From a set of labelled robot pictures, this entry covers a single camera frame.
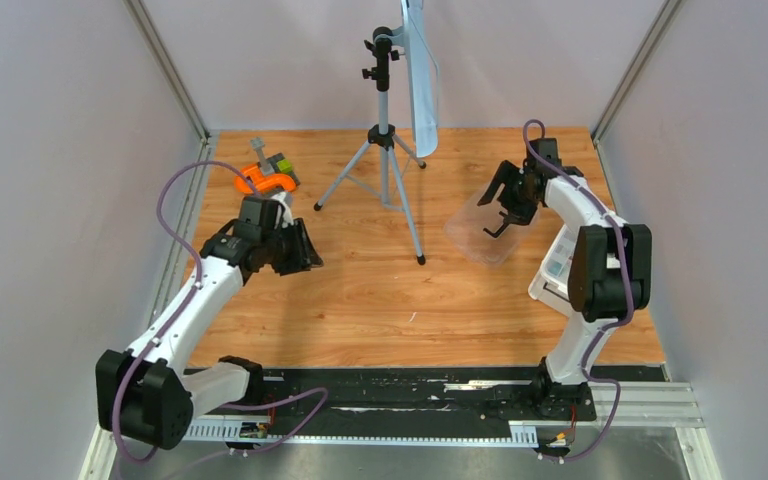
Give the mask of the clear plastic lid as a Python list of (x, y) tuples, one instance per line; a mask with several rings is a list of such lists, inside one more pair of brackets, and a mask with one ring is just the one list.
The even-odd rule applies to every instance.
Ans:
[(497, 201), (483, 206), (477, 202), (489, 183), (479, 187), (444, 224), (444, 233), (468, 260), (488, 267), (499, 266), (528, 239), (540, 222), (537, 212), (529, 225), (509, 225), (498, 237), (504, 210)]

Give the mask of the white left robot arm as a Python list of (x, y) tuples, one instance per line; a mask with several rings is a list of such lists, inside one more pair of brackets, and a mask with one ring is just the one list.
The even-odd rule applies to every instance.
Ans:
[(192, 421), (228, 404), (243, 413), (266, 400), (263, 368), (226, 355), (187, 373), (195, 347), (226, 304), (264, 267), (276, 274), (322, 266), (293, 198), (248, 196), (196, 253), (190, 277), (166, 309), (122, 351), (105, 351), (95, 366), (101, 428), (154, 448), (170, 450)]

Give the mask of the clear compartment tray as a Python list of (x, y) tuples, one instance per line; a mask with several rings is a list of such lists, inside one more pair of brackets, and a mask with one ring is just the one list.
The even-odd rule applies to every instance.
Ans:
[(554, 290), (568, 293), (568, 278), (576, 247), (576, 234), (563, 226), (541, 262), (539, 273)]

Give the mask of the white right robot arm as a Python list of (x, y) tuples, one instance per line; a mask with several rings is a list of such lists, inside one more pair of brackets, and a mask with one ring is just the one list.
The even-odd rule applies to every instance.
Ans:
[(583, 401), (610, 335), (648, 305), (653, 239), (648, 226), (626, 222), (599, 200), (580, 170), (563, 165), (555, 139), (529, 140), (526, 149), (521, 165), (500, 163), (478, 203), (501, 207), (500, 226), (485, 232), (494, 239), (512, 225), (529, 225), (540, 207), (575, 235), (566, 279), (571, 313), (531, 382), (533, 408), (552, 418)]

